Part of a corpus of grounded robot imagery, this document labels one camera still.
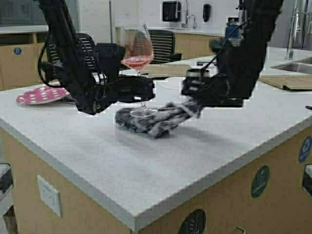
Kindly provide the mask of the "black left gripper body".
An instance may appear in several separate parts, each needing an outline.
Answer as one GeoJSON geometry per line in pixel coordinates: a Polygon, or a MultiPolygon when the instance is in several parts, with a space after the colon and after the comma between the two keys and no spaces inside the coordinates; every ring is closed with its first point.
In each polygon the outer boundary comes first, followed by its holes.
{"type": "Polygon", "coordinates": [[[155,98],[155,85],[146,77],[120,75],[111,83],[96,81],[75,92],[76,107],[80,112],[96,115],[117,102],[136,103],[155,98]]]}

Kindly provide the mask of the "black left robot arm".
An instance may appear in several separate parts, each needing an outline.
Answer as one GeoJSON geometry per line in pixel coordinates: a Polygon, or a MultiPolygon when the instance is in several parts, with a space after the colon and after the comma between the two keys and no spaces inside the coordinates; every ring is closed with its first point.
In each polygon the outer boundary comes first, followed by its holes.
{"type": "Polygon", "coordinates": [[[80,112],[96,115],[116,102],[135,103],[155,98],[154,83],[139,76],[121,75],[121,61],[126,49],[115,43],[98,43],[87,50],[73,26],[63,0],[40,0],[53,39],[58,63],[39,62],[40,70],[54,70],[61,87],[76,101],[80,112]]]}

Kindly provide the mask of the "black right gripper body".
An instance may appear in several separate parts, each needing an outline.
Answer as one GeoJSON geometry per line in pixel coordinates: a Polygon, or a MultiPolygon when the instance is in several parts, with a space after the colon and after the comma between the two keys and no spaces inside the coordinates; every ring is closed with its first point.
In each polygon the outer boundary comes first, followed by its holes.
{"type": "Polygon", "coordinates": [[[187,76],[182,82],[181,94],[199,104],[234,104],[230,89],[230,81],[225,75],[187,76]]]}

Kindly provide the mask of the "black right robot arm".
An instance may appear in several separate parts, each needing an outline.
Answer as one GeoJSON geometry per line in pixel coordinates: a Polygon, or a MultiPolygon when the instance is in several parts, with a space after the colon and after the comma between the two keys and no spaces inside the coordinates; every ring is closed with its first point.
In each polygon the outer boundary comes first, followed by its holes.
{"type": "Polygon", "coordinates": [[[202,107],[243,107],[264,68],[268,43],[282,5],[281,0],[254,0],[249,18],[240,25],[243,38],[237,44],[229,39],[210,43],[216,53],[217,73],[208,75],[207,66],[188,70],[181,94],[202,107]]]}

